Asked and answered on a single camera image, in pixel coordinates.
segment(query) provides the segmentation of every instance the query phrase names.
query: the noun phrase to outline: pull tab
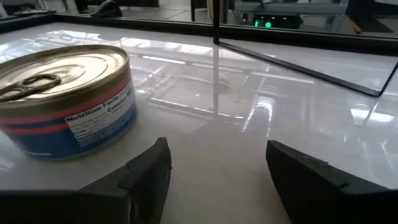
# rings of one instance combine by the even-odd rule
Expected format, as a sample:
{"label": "pull tab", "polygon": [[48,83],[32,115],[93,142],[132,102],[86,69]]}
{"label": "pull tab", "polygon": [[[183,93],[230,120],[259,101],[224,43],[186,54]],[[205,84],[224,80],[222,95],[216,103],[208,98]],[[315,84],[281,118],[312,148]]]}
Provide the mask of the pull tab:
{"label": "pull tab", "polygon": [[[38,86],[29,86],[40,80],[50,80],[45,84]],[[19,82],[13,83],[7,87],[0,89],[0,102],[6,102],[11,100],[19,100],[21,98],[49,90],[61,83],[61,78],[58,75],[52,74],[41,74],[34,75],[29,78],[25,78]],[[5,96],[5,94],[10,92],[17,92],[10,96]]]}

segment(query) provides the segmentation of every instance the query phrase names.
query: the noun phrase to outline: tuna can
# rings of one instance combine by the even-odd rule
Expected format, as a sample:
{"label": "tuna can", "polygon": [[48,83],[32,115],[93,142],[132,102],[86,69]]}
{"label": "tuna can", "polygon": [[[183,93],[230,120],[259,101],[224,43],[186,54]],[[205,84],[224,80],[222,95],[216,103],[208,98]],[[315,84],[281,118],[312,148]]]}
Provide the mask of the tuna can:
{"label": "tuna can", "polygon": [[0,64],[0,129],[44,159],[85,154],[136,119],[129,56],[108,45],[46,50]]}

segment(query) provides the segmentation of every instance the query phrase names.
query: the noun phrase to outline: glossy table surface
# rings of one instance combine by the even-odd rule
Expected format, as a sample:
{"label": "glossy table surface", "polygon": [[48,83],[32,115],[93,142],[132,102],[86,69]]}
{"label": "glossy table surface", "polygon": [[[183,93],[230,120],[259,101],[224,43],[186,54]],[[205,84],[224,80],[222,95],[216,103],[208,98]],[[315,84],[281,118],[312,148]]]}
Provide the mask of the glossy table surface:
{"label": "glossy table surface", "polygon": [[[375,89],[398,60],[227,42]],[[79,189],[161,136],[173,162],[162,223],[288,223],[266,164],[269,139],[398,188],[398,77],[371,98],[219,49],[207,37],[72,24],[0,35],[0,62],[80,44],[129,52],[136,124],[110,147],[64,162],[33,159],[1,134],[0,189]]]}

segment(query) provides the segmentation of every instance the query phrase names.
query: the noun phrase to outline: metal lid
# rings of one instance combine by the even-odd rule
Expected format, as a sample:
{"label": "metal lid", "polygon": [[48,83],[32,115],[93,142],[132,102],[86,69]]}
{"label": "metal lid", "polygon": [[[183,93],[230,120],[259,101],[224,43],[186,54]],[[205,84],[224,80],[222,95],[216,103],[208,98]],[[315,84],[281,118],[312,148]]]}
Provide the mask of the metal lid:
{"label": "metal lid", "polygon": [[0,65],[0,90],[6,90],[0,91],[0,99],[20,94],[25,90],[23,87],[32,89],[49,86],[53,80],[46,78],[46,75],[59,77],[61,82],[11,102],[39,100],[68,93],[114,75],[127,61],[128,54],[124,50],[108,45],[63,47],[26,55]]}

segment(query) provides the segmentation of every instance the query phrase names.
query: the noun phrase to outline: nutrition facts label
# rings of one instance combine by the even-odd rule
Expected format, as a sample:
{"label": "nutrition facts label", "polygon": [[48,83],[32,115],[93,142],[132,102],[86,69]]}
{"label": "nutrition facts label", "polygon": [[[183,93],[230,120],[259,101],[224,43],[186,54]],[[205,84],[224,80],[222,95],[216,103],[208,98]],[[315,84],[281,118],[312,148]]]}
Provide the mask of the nutrition facts label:
{"label": "nutrition facts label", "polygon": [[80,146],[86,146],[119,131],[132,116],[134,97],[129,83],[111,99],[65,118]]}

